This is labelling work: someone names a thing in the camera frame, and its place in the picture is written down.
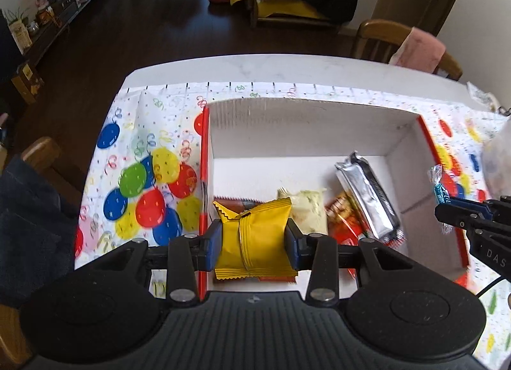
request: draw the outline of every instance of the yellow snack package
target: yellow snack package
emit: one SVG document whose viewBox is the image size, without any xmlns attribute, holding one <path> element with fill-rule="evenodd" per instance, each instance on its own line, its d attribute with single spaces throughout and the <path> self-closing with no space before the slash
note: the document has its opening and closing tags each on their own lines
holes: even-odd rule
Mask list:
<svg viewBox="0 0 511 370">
<path fill-rule="evenodd" d="M 284 248 L 291 200 L 270 201 L 237 214 L 213 202 L 223 227 L 222 250 L 215 268 L 217 279 L 294 277 Z"/>
</svg>

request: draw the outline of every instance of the white cardboard box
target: white cardboard box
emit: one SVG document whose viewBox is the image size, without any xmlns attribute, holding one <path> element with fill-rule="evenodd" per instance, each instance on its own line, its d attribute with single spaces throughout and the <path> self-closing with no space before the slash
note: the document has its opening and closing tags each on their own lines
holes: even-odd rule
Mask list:
<svg viewBox="0 0 511 370">
<path fill-rule="evenodd" d="M 334 164 L 354 150 L 370 163 L 398 213 L 410 258 L 454 280 L 467 266 L 462 237 L 443 235 L 434 216 L 428 170 L 439 160 L 422 118 L 415 113 L 362 104 L 304 99 L 250 98 L 211 103 L 204 111 L 201 232 L 217 217 L 213 196 L 274 200 L 277 189 L 326 189 L 325 203 L 342 191 Z M 297 284 L 257 279 L 215 283 L 199 278 L 201 293 L 298 290 L 305 294 L 309 271 Z M 356 290 L 340 273 L 340 296 Z"/>
</svg>

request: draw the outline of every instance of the pink towel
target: pink towel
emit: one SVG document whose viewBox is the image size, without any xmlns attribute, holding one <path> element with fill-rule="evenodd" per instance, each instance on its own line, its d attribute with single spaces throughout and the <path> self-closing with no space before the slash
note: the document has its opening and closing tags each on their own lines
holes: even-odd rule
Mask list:
<svg viewBox="0 0 511 370">
<path fill-rule="evenodd" d="M 389 64 L 433 73 L 445 51 L 444 43 L 435 36 L 413 27 Z"/>
</svg>

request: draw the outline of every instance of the white snack package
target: white snack package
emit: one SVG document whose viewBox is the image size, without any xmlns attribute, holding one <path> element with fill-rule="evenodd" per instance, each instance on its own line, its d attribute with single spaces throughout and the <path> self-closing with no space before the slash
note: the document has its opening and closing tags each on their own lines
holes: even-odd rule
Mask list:
<svg viewBox="0 0 511 370">
<path fill-rule="evenodd" d="M 326 228 L 326 212 L 324 209 L 323 192 L 325 190 L 303 190 L 291 194 L 286 189 L 278 189 L 277 198 L 291 199 L 289 218 L 293 219 L 304 235 L 321 233 L 328 235 Z"/>
</svg>

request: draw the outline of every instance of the wooden floor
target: wooden floor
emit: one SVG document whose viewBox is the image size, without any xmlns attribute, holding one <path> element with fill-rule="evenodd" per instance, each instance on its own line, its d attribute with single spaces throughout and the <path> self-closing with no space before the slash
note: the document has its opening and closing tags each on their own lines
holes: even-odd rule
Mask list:
<svg viewBox="0 0 511 370">
<path fill-rule="evenodd" d="M 50 48 L 46 85 L 16 128 L 15 151 L 49 135 L 84 171 L 111 102 L 133 70 L 226 54 L 347 55 L 333 29 L 282 24 L 251 30 L 243 5 L 208 0 L 94 0 Z"/>
</svg>

